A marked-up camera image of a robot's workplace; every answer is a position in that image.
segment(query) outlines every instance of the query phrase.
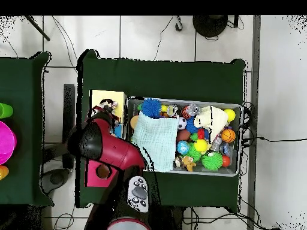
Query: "green table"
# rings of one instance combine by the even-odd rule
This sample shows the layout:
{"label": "green table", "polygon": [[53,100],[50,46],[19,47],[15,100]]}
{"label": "green table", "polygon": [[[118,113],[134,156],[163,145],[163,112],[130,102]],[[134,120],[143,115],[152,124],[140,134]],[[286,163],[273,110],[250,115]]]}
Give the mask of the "green table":
{"label": "green table", "polygon": [[49,53],[30,59],[0,57],[0,102],[14,114],[1,119],[15,133],[17,146],[5,163],[9,175],[0,181],[0,204],[52,205],[40,190],[43,107],[42,75]]}
{"label": "green table", "polygon": [[[127,96],[243,103],[245,63],[241,59],[232,63],[146,62],[98,59],[94,50],[87,50],[79,58],[78,68],[83,70],[78,77],[82,119],[88,112],[90,89],[123,91]],[[105,189],[84,187],[83,161],[80,169],[80,206],[99,203]],[[237,211],[239,175],[217,177],[161,172],[156,175],[162,205],[229,207]],[[145,178],[149,188],[154,190],[154,175],[145,172]]]}

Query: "pink bowl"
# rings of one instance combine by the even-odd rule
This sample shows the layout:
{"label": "pink bowl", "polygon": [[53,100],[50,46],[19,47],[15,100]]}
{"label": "pink bowl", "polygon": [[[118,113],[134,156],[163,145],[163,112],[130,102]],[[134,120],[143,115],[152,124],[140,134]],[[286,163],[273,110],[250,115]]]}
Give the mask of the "pink bowl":
{"label": "pink bowl", "polygon": [[11,157],[17,140],[14,132],[0,121],[0,165],[6,163]]}

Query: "white plush toy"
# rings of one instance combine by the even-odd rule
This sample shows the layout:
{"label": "white plush toy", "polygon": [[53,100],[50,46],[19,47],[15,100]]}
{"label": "white plush toy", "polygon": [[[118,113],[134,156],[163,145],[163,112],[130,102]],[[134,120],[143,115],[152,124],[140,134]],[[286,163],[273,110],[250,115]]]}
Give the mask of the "white plush toy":
{"label": "white plush toy", "polygon": [[194,125],[196,128],[203,127],[209,131],[209,144],[211,144],[225,127],[227,120],[228,116],[223,110],[213,106],[206,106],[201,108],[196,115]]}

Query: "light blue towel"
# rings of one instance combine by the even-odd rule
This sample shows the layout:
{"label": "light blue towel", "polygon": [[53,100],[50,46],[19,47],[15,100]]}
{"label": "light blue towel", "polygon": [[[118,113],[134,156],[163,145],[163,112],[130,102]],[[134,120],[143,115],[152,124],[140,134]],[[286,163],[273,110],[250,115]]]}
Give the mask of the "light blue towel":
{"label": "light blue towel", "polygon": [[176,137],[179,119],[159,118],[152,119],[140,112],[131,142],[137,145],[155,171],[167,172],[173,169],[176,151]]}

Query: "toy bin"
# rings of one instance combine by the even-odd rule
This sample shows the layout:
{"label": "toy bin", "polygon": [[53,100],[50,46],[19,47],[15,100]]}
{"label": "toy bin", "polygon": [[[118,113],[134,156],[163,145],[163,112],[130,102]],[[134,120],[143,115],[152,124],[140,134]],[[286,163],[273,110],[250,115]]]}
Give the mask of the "toy bin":
{"label": "toy bin", "polygon": [[[123,138],[130,141],[133,135],[133,129],[130,127],[130,119],[138,114],[137,106],[140,105],[145,98],[140,97],[128,97],[125,101],[125,119],[124,119],[124,134]],[[242,124],[243,124],[243,107],[238,104],[224,104],[214,102],[200,102],[200,101],[181,101],[174,99],[159,99],[162,105],[176,104],[182,108],[189,103],[194,103],[200,108],[211,105],[222,110],[230,108],[236,113],[236,117],[230,122],[229,126],[236,133],[236,139],[230,145],[230,165],[228,167],[221,167],[217,171],[210,171],[206,169],[201,161],[198,161],[193,168],[193,172],[189,172],[186,169],[173,168],[173,170],[166,172],[172,174],[198,174],[198,175],[215,175],[223,177],[234,177],[240,172],[240,154],[242,152],[241,140],[242,140]]]}

